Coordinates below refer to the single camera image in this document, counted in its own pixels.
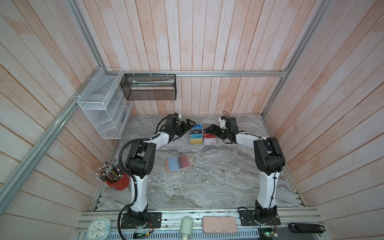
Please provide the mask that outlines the red pen cup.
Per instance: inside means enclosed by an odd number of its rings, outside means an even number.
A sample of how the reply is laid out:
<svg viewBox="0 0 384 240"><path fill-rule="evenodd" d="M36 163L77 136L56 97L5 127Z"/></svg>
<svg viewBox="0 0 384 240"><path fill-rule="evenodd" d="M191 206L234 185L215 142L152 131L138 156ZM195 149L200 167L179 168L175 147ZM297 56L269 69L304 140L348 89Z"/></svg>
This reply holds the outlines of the red pen cup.
<svg viewBox="0 0 384 240"><path fill-rule="evenodd" d="M130 181L130 177L127 174L123 174L117 182L106 182L106 184L117 191L122 191L130 185Z"/></svg>

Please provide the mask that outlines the pink rectangular case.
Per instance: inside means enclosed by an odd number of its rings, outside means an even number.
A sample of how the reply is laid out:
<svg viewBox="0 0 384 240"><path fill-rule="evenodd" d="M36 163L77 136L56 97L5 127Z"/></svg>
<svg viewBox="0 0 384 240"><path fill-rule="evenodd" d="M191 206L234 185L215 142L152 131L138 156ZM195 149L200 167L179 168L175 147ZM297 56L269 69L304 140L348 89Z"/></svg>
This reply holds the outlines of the pink rectangular case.
<svg viewBox="0 0 384 240"><path fill-rule="evenodd" d="M238 231L234 217L204 217L202 224L206 234L236 233Z"/></svg>

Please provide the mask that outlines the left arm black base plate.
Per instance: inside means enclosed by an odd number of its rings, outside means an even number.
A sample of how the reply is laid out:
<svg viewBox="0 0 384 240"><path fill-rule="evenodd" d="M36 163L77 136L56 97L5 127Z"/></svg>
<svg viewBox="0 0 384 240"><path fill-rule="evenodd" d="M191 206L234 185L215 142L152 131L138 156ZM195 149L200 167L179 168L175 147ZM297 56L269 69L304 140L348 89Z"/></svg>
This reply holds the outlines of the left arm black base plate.
<svg viewBox="0 0 384 240"><path fill-rule="evenodd" d="M138 229L139 226L149 229L160 228L162 223L161 212L130 212L123 214L123 220L121 223L121 229Z"/></svg>

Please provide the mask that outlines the white analog clock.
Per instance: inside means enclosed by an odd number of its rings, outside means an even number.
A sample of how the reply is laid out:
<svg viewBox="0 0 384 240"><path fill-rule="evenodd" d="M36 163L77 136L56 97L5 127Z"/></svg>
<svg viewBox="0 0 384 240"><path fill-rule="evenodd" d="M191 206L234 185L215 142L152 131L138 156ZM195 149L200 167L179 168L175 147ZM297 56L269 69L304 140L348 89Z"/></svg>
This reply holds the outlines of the white analog clock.
<svg viewBox="0 0 384 240"><path fill-rule="evenodd" d="M106 240L111 231L111 220L108 218L98 218L91 222L87 229L87 240Z"/></svg>

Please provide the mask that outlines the red credit card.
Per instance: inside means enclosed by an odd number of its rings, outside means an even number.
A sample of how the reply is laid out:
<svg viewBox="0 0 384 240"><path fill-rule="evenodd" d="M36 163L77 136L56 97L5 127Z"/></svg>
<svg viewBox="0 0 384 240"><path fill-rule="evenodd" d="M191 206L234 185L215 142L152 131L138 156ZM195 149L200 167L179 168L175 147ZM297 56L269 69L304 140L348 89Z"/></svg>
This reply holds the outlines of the red credit card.
<svg viewBox="0 0 384 240"><path fill-rule="evenodd" d="M213 134L206 134L206 133L204 133L204 134L203 134L203 138L204 138L204 139L215 139L215 138L216 138L216 135L213 135Z"/></svg>

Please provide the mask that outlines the black stapler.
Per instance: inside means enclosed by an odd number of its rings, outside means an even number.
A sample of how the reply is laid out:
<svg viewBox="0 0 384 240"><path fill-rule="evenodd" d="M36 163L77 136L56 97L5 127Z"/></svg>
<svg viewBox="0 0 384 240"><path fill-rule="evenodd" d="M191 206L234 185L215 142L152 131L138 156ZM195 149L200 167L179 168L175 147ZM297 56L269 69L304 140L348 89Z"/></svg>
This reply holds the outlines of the black stapler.
<svg viewBox="0 0 384 240"><path fill-rule="evenodd" d="M292 233L322 234L325 227L318 224L289 223L288 228Z"/></svg>

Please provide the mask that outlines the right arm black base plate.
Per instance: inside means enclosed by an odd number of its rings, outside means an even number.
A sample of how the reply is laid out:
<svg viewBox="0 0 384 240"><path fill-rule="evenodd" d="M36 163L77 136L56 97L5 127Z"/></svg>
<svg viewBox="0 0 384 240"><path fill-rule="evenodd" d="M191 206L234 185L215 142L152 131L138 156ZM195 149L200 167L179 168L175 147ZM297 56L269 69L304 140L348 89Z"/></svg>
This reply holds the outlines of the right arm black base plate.
<svg viewBox="0 0 384 240"><path fill-rule="evenodd" d="M248 210L238 209L242 226L279 226L281 220L278 216L277 208Z"/></svg>

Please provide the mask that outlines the white light bulb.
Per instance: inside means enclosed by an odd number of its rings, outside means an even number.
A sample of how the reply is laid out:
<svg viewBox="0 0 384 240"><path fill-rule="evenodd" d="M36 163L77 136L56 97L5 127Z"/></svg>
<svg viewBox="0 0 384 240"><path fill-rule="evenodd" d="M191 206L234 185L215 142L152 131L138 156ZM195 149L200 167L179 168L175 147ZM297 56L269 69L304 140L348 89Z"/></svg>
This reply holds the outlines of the white light bulb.
<svg viewBox="0 0 384 240"><path fill-rule="evenodd" d="M180 228L180 233L181 233L181 238L182 240L189 240L192 233L193 233L193 225L194 222L190 218L183 218L181 221L181 228Z"/></svg>

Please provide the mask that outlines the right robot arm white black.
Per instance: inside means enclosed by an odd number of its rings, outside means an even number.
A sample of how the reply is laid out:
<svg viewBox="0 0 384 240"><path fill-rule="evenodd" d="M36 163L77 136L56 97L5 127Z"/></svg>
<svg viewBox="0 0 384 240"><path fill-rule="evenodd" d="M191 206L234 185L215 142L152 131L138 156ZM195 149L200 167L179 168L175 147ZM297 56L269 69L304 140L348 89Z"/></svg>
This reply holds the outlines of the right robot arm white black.
<svg viewBox="0 0 384 240"><path fill-rule="evenodd" d="M276 205L278 178L286 164L284 154L275 137L264 138L240 131L235 117L219 118L220 125L211 125L206 132L231 144L239 144L254 150L255 162L260 171L260 191L255 203L255 221L261 225L276 223L279 225Z"/></svg>

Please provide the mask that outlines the gold credit card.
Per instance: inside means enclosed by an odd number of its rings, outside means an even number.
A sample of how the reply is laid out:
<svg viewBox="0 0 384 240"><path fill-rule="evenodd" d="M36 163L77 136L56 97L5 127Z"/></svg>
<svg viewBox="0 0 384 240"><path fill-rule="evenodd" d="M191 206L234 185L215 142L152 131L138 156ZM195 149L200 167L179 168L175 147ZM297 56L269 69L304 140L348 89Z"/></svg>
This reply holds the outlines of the gold credit card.
<svg viewBox="0 0 384 240"><path fill-rule="evenodd" d="M191 138L191 145L201 145L203 143L203 138Z"/></svg>

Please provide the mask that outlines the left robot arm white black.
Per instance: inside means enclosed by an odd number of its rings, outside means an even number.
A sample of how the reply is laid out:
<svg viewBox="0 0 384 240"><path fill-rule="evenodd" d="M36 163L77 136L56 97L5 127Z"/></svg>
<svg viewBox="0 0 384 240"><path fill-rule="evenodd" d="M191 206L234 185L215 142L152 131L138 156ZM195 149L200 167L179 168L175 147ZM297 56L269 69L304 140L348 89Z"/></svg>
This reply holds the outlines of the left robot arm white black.
<svg viewBox="0 0 384 240"><path fill-rule="evenodd" d="M190 119L183 121L181 114L169 114L160 120L153 136L130 140L123 145L118 162L131 180L131 203L122 209L126 211L125 222L133 222L136 226L146 224L147 181L154 167L156 150L181 138L195 125L196 122Z"/></svg>

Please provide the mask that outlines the black mesh basket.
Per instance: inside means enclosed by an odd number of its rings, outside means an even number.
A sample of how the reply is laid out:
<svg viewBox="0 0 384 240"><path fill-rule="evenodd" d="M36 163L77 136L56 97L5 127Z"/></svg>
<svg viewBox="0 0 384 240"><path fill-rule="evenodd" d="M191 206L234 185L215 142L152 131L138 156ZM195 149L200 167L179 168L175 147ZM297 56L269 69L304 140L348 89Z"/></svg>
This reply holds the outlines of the black mesh basket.
<svg viewBox="0 0 384 240"><path fill-rule="evenodd" d="M177 82L173 74L124 74L120 86L129 101L177 99Z"/></svg>

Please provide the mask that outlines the bundle of coloured pens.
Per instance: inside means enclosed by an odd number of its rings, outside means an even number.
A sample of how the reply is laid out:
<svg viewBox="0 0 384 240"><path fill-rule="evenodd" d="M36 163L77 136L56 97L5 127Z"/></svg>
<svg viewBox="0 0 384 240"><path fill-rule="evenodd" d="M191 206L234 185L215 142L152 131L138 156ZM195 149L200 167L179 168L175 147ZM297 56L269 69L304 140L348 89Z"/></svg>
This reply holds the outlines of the bundle of coloured pens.
<svg viewBox="0 0 384 240"><path fill-rule="evenodd" d="M107 161L96 173L96 179L106 183L116 183L123 177L123 171L118 164Z"/></svg>

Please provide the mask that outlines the black credit card left column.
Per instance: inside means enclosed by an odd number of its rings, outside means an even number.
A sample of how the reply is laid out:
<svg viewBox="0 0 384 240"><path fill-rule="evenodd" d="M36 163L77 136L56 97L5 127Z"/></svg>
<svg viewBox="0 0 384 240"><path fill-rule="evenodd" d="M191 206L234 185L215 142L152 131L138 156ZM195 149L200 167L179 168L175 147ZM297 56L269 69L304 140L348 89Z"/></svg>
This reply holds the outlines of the black credit card left column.
<svg viewBox="0 0 384 240"><path fill-rule="evenodd" d="M203 130L202 129L191 129L190 134L191 135L197 135L197 134L202 134Z"/></svg>

